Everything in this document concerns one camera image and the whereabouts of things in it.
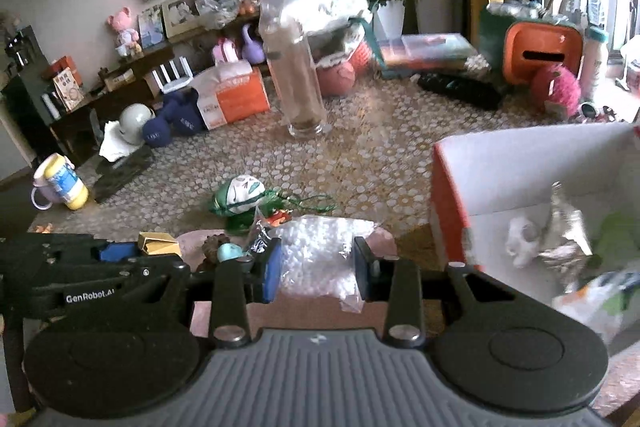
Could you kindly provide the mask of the teal egg-shaped object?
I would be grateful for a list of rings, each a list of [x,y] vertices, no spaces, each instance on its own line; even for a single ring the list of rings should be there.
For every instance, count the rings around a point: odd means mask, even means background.
[[[228,260],[238,259],[244,256],[244,251],[241,246],[235,243],[221,244],[217,249],[217,260],[219,262],[226,262]]]

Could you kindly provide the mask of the yellow small box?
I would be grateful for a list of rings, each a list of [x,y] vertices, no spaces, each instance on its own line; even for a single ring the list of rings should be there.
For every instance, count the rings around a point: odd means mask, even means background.
[[[164,232],[140,232],[138,248],[147,256],[182,256],[180,245],[174,236]]]

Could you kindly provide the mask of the black item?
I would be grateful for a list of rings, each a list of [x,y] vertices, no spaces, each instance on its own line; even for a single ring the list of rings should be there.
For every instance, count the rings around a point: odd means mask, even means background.
[[[244,249],[245,254],[252,258],[258,258],[263,254],[272,242],[272,237],[269,235],[270,230],[271,225],[268,221],[255,221],[248,232],[247,242]]]

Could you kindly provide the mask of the clear bubble wrap bag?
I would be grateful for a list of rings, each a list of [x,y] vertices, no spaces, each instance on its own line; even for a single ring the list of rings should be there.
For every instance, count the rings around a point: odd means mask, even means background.
[[[376,224],[369,220],[306,215],[270,231],[282,242],[279,291],[294,298],[332,297],[341,309],[359,313],[360,297],[352,240],[370,236]]]

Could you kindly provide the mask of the pink fuzzy towel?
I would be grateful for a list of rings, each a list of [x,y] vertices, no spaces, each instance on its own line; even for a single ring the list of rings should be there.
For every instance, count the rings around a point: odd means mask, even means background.
[[[196,269],[205,261],[205,239],[221,230],[198,230],[178,237],[183,260]],[[376,227],[365,239],[375,257],[397,260],[394,236]],[[257,337],[261,329],[374,329],[381,336],[384,329],[386,303],[358,301],[358,285],[354,262],[336,254],[328,262],[310,262],[310,268],[290,268],[292,262],[283,261],[280,287],[272,303],[247,305],[250,335]],[[346,289],[345,301],[338,291]],[[209,297],[195,297],[194,311],[186,319],[196,337],[206,337],[212,305]]]

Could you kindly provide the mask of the small orange toy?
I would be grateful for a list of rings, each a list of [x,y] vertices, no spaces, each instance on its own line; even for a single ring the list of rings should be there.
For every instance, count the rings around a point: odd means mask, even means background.
[[[284,225],[286,222],[292,219],[292,211],[279,209],[275,211],[270,217],[266,219],[266,222],[270,227],[277,228],[280,225]]]

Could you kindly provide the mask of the dark flat tray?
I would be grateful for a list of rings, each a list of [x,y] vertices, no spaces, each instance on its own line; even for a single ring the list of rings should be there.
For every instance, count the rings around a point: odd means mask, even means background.
[[[98,203],[111,198],[132,180],[140,176],[153,164],[153,152],[149,145],[143,145],[127,157],[115,162],[102,159],[96,167],[98,179],[91,187],[91,195]]]

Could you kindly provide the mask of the yellow blue bottle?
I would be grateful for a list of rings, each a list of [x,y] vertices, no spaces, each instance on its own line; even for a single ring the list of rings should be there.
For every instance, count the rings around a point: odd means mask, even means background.
[[[55,154],[44,169],[44,177],[69,210],[78,210],[87,202],[88,187],[65,156]]]

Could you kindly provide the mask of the red white cardboard box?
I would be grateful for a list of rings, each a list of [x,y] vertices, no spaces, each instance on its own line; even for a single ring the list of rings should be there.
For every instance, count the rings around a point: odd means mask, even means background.
[[[433,147],[431,221],[442,262],[476,265],[548,305],[559,274],[534,257],[555,184],[582,213],[594,267],[639,266],[639,128],[560,124],[454,135]]]

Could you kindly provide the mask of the pale green round helmet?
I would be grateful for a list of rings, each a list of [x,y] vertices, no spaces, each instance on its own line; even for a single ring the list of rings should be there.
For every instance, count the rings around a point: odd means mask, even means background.
[[[143,126],[155,117],[152,108],[141,103],[127,106],[119,116],[118,131],[120,137],[130,145],[143,143]]]

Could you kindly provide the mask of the orange tissue box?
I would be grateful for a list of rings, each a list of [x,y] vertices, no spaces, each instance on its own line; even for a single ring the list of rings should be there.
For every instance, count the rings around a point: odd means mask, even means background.
[[[208,130],[270,109],[260,70],[245,60],[205,69],[191,87],[198,92],[196,106]]]

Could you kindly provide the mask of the tall glass jar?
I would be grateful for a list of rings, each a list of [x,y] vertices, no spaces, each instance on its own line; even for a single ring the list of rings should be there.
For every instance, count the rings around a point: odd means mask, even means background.
[[[288,132],[307,139],[326,132],[326,108],[308,40],[285,0],[264,0],[259,33]]]

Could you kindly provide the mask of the stack of books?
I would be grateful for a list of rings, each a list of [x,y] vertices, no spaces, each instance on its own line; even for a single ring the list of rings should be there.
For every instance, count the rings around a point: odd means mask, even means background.
[[[386,78],[460,70],[469,58],[477,56],[474,46],[460,34],[402,35],[378,44],[384,60],[380,73]]]

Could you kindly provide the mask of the framed photo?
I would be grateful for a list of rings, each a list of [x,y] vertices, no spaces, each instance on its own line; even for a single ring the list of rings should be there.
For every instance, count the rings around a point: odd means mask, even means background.
[[[160,7],[168,39],[178,37],[201,26],[198,0],[166,0]]]

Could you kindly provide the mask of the white plant pot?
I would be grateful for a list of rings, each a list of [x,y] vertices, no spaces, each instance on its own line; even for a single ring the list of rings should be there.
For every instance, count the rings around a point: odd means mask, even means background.
[[[405,1],[388,0],[380,4],[374,13],[373,30],[378,41],[399,38],[404,29]]]

